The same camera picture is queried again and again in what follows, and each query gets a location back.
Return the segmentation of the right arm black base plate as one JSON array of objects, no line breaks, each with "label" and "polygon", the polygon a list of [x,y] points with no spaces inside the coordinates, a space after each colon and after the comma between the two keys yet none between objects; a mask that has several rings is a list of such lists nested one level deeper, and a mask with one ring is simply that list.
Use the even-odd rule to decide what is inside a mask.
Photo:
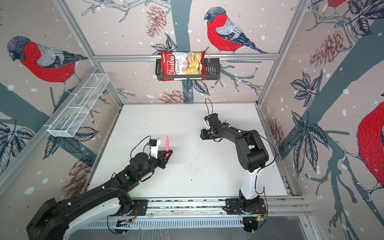
[{"label": "right arm black base plate", "polygon": [[266,215],[267,208],[263,198],[257,197],[252,200],[245,200],[243,198],[225,199],[225,206],[223,210],[228,215]]}]

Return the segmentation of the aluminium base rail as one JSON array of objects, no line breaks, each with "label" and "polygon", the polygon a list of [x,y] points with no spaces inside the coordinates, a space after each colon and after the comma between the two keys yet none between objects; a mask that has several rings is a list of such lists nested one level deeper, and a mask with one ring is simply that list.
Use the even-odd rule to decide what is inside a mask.
[{"label": "aluminium base rail", "polygon": [[[266,217],[311,216],[303,197],[264,197]],[[134,198],[138,206],[127,218],[250,217],[233,205],[237,197]]]}]

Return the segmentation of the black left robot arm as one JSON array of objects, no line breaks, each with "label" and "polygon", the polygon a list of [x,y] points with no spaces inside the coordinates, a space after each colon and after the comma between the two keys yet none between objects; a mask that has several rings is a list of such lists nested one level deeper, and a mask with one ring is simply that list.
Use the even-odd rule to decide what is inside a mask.
[{"label": "black left robot arm", "polygon": [[82,227],[110,216],[135,218],[145,213],[146,204],[135,205],[129,195],[140,182],[148,180],[156,168],[164,169],[172,151],[159,151],[157,157],[138,153],[124,170],[107,182],[78,196],[42,204],[26,227],[30,240],[63,240]]}]

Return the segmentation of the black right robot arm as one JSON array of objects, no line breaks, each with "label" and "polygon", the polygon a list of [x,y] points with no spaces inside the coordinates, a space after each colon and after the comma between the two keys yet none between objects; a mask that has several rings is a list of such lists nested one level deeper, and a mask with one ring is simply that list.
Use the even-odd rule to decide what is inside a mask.
[{"label": "black right robot arm", "polygon": [[269,160],[268,151],[256,130],[244,131],[226,122],[221,122],[218,114],[204,117],[205,128],[201,130],[202,140],[219,142],[226,139],[235,144],[240,165],[246,173],[240,189],[239,204],[244,212],[250,212],[261,203],[258,192],[262,169]]}]

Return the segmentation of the pink highlighter pen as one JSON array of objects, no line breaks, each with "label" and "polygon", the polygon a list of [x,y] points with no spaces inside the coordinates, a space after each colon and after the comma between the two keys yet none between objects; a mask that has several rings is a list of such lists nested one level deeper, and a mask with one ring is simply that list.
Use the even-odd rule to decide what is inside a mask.
[{"label": "pink highlighter pen", "polygon": [[169,142],[169,136],[167,136],[166,137],[166,151],[167,151],[166,158],[169,156],[169,153],[168,153],[169,150],[170,150],[170,142]]}]

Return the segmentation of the red cassava chips bag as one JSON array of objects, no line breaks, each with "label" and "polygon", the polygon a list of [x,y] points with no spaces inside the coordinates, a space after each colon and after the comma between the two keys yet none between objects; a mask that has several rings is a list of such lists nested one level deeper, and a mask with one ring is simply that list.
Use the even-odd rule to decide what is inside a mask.
[{"label": "red cassava chips bag", "polygon": [[170,52],[161,51],[161,78],[160,81],[186,80],[176,78],[181,75],[205,75],[203,64],[205,51],[202,52]]}]

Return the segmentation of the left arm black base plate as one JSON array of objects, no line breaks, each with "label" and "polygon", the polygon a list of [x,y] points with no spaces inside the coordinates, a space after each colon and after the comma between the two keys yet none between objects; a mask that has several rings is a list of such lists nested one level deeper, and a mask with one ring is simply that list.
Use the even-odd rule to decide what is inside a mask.
[{"label": "left arm black base plate", "polygon": [[145,216],[148,208],[148,200],[134,199],[121,205],[119,216]]}]

